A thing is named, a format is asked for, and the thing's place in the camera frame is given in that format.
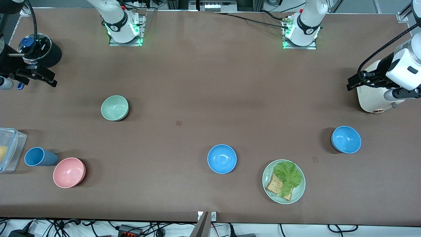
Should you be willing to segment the blue bowl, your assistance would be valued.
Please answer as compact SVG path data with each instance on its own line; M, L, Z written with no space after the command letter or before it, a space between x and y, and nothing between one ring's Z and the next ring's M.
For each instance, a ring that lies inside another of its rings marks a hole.
M360 134L350 126L339 126L335 128L331 135L333 147L342 153L356 153L362 145Z
M207 155L209 168L217 174L228 174L237 164L236 151L226 144L212 147Z

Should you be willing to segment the pale green bowl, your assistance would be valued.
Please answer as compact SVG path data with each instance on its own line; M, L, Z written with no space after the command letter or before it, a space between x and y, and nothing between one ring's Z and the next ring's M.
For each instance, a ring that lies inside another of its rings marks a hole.
M127 99L120 95L113 95L102 102L101 115L106 120L119 121L124 119L129 112Z

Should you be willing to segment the pink bowl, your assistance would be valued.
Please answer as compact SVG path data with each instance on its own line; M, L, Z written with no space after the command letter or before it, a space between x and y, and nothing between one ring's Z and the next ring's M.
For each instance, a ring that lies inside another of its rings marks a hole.
M60 188L72 188L78 185L86 175L84 163L75 157L60 161L53 172L54 183Z

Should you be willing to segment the cream white toaster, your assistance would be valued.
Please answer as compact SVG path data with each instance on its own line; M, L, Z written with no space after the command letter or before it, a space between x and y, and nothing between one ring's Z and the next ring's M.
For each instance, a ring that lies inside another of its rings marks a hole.
M357 88L360 107L369 113L379 114L388 109L396 108L403 103L406 98L396 99L388 92L387 87L372 88L361 86Z

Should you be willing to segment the clear plastic food container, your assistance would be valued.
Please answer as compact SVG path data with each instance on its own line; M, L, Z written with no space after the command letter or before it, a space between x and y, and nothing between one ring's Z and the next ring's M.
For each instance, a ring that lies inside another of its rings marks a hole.
M13 173L16 170L26 139L26 134L14 128L0 128L0 146L8 147L0 173Z

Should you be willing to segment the blue plastic cup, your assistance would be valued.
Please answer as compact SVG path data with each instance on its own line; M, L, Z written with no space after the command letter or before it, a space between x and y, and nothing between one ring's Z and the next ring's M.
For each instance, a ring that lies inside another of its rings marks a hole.
M58 156L41 147L33 147L26 152L24 162L30 167L52 166L58 162Z

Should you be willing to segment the green lettuce leaf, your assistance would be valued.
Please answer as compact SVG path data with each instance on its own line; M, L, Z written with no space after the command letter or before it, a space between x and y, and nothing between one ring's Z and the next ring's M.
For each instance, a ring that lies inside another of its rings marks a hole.
M287 199L292 195L293 189L299 186L302 174L293 162L280 162L274 168L274 174L282 181L283 187L276 194L277 197Z

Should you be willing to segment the pale green plate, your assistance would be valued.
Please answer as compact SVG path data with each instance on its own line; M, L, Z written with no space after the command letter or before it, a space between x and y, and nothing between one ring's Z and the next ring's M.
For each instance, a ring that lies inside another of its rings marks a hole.
M299 172L302 174L302 180L301 180L301 183L299 184L299 186L297 186L296 188L293 189L293 195L292 195L292 198L291 198L290 201L286 201L285 199L283 199L281 197L277 197L274 193L269 192L268 190L265 189L266 186L268 185L270 179L271 179L271 176L272 176L272 173L274 172L274 168L275 168L276 164L278 164L280 162L286 162L286 161L289 161L289 160L280 159L280 160L272 161L270 164L268 164L266 166L266 168L264 169L263 174L262 174L262 186L263 186L263 189L264 189L266 195L272 201L274 201L278 204L292 204L292 203L297 202L302 197L302 195L304 194L304 191L305 191L305 188L306 188L306 180L305 180L305 177L304 177L304 173L302 172L301 168L299 168L299 166L295 164L297 166Z

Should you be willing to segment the brown bread slice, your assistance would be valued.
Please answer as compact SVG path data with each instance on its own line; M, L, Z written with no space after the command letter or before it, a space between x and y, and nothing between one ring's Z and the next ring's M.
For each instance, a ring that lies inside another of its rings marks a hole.
M272 173L271 179L265 188L269 192L274 193L277 197L281 197L286 201L290 201L293 195L294 187L286 186L283 181Z

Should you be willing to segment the metal control box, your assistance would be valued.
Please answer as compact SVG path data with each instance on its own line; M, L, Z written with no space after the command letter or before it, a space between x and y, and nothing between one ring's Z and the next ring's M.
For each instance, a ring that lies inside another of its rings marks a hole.
M236 0L188 0L188 10L228 13L236 12L238 8Z

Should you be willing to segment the black power strip orange switches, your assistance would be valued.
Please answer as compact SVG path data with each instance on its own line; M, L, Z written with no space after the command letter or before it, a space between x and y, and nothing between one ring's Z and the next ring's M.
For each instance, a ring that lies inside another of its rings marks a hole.
M130 225L120 225L117 237L141 237L142 228Z

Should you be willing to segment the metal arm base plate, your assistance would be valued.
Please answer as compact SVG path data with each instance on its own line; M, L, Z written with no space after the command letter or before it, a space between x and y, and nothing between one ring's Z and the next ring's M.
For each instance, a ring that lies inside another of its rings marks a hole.
M307 50L317 49L317 43L316 43L317 34L315 36L315 39L313 39L313 41L309 45L296 45L288 38L288 36L291 35L294 29L293 17L291 15L289 15L288 17L284 17L281 20L281 25L287 27L286 29L282 30L283 49L307 49Z
M137 13L134 16L134 20L128 22L125 26L128 27L130 30L121 29L120 32L117 33L117 39L129 39L128 42L118 42L115 39L115 33L112 33L110 28L107 28L107 33L109 35L109 46L124 46L124 47L137 47L142 46L143 44L143 37L145 31L145 24L146 24L146 16L145 15L138 15Z

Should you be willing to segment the white clamp bracket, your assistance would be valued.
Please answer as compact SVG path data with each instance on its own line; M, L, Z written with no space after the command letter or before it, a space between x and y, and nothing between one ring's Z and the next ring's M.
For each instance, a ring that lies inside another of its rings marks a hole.
M198 221L201 218L201 216L203 215L203 213L204 213L203 211L198 211L197 212L197 220ZM212 211L212 212L210 212L209 216L210 216L212 222L216 222L216 220L217 220L217 212Z

